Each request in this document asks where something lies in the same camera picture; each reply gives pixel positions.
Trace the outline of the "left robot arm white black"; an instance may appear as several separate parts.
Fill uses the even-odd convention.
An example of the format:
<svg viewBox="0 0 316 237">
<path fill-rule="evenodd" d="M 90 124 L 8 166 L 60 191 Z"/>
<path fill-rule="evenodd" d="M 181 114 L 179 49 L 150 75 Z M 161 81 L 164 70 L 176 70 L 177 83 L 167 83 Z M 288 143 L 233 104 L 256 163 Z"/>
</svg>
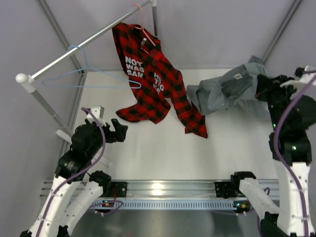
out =
<svg viewBox="0 0 316 237">
<path fill-rule="evenodd" d="M 123 142 L 128 127 L 111 120 L 114 130 L 100 120 L 85 120 L 71 137 L 69 150 L 59 159 L 50 193 L 36 221 L 22 237 L 69 237 L 75 226 L 99 197 L 112 190 L 112 178 L 103 171 L 91 173 L 83 191 L 72 198 L 87 171 L 100 159 L 107 143 Z"/>
</svg>

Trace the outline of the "grey button shirt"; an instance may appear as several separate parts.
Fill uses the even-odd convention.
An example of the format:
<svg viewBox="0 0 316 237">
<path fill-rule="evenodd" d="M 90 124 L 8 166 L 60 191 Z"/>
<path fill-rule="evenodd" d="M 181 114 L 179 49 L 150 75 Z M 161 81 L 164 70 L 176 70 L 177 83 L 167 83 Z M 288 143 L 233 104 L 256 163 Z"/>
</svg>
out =
<svg viewBox="0 0 316 237">
<path fill-rule="evenodd" d="M 187 96 L 204 116 L 239 106 L 258 119 L 268 120 L 270 114 L 267 103 L 255 98 L 258 75 L 269 77 L 271 74 L 262 59 L 251 56 L 247 63 L 222 76 L 202 80 L 198 85 L 188 85 Z"/>
</svg>

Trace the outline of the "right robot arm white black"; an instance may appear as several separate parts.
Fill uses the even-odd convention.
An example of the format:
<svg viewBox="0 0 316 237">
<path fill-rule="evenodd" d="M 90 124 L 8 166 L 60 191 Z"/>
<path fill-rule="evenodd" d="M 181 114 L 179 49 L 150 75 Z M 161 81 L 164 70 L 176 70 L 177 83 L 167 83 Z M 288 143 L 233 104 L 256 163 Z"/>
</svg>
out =
<svg viewBox="0 0 316 237">
<path fill-rule="evenodd" d="M 281 75 L 257 77 L 256 98 L 268 104 L 273 131 L 269 146 L 277 172 L 279 203 L 269 197 L 250 171 L 231 176 L 230 191 L 244 195 L 255 210 L 263 237 L 313 237 L 308 177 L 312 146 L 307 129 L 316 122 L 316 102 L 298 90 L 293 78 Z"/>
</svg>

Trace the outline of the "blue wire hanger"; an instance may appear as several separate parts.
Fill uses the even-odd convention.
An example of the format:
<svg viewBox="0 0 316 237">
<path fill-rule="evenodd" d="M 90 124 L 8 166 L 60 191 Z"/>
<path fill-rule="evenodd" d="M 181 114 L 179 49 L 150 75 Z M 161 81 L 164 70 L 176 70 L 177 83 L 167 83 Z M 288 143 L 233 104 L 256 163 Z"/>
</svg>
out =
<svg viewBox="0 0 316 237">
<path fill-rule="evenodd" d="M 64 73 L 55 78 L 44 79 L 41 83 L 49 88 L 82 88 L 82 89 L 140 89 L 140 82 L 129 79 L 121 73 L 112 73 L 95 68 L 90 65 L 85 50 L 78 45 L 71 45 L 68 48 L 77 49 L 83 55 L 84 66 Z M 84 82 L 78 84 L 65 83 L 67 78 L 75 73 L 84 73 Z"/>
</svg>

